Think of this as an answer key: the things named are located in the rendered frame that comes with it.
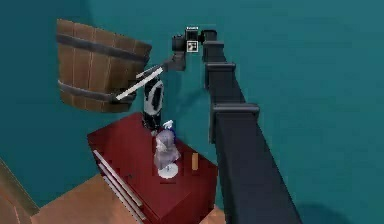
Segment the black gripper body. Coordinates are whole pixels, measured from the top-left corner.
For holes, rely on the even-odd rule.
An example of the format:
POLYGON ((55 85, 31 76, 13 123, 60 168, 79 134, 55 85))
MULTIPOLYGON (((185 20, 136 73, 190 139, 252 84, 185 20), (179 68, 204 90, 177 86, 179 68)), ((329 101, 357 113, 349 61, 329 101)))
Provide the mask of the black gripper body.
POLYGON ((173 55, 163 64, 165 71, 184 71, 186 68, 186 39, 184 35, 172 37, 173 55))

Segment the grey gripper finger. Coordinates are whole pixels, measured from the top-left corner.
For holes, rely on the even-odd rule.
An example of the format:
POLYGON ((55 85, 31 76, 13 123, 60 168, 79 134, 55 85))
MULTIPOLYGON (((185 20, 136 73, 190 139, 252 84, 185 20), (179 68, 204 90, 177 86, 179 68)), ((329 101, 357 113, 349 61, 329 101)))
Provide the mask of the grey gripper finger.
POLYGON ((154 66, 144 70, 143 72, 138 73, 136 75, 136 79, 137 80, 143 79, 144 77, 147 77, 147 76, 151 75, 153 72, 155 72, 159 68, 162 68, 163 70, 166 69, 167 68, 166 63, 161 63, 161 64, 154 65, 154 66))
POLYGON ((116 96, 116 100, 121 101, 122 99, 126 98, 128 95, 136 91, 137 89, 143 87, 145 84, 147 84, 149 81, 153 80, 155 77, 160 75, 163 72, 163 68, 159 67, 156 70, 154 70, 150 75, 143 78, 141 81, 124 91, 123 93, 116 96))

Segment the dark red chest of drawers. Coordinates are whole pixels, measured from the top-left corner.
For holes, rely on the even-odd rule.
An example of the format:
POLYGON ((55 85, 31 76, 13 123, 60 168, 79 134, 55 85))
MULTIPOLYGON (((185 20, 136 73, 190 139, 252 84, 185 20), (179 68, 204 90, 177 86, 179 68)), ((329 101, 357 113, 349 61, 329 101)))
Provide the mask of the dark red chest of drawers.
POLYGON ((178 174, 163 179, 154 164, 155 137, 134 113, 87 135, 104 180, 139 224, 199 224, 213 209, 215 164, 199 153, 193 171, 194 149, 178 140, 178 174))

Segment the blue spray bottle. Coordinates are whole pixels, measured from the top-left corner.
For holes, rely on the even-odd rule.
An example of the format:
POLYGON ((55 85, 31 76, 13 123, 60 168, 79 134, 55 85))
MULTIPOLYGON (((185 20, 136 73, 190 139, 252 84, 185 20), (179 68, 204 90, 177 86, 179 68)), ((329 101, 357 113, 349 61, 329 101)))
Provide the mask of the blue spray bottle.
POLYGON ((173 120, 168 120, 163 124, 163 128, 164 128, 163 133, 168 138, 175 138, 176 137, 176 133, 175 133, 173 124, 174 124, 173 120))

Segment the black and white vase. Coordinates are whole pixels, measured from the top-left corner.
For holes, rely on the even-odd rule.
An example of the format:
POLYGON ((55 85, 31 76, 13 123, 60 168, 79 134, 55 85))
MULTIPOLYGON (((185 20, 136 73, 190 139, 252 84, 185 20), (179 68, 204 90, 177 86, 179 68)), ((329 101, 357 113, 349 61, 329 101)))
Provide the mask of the black and white vase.
POLYGON ((142 124, 151 132, 157 132, 161 126, 163 96, 164 85, 159 77, 144 86, 142 124))

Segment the brown wooden bucket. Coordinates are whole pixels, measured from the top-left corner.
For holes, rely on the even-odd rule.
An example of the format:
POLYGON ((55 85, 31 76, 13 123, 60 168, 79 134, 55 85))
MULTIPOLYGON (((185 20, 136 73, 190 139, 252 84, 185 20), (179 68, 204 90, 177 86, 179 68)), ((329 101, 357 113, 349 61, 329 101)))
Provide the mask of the brown wooden bucket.
POLYGON ((131 37, 65 19, 57 21, 60 98, 78 109, 121 113, 136 95, 113 98, 136 83, 152 46, 131 37))

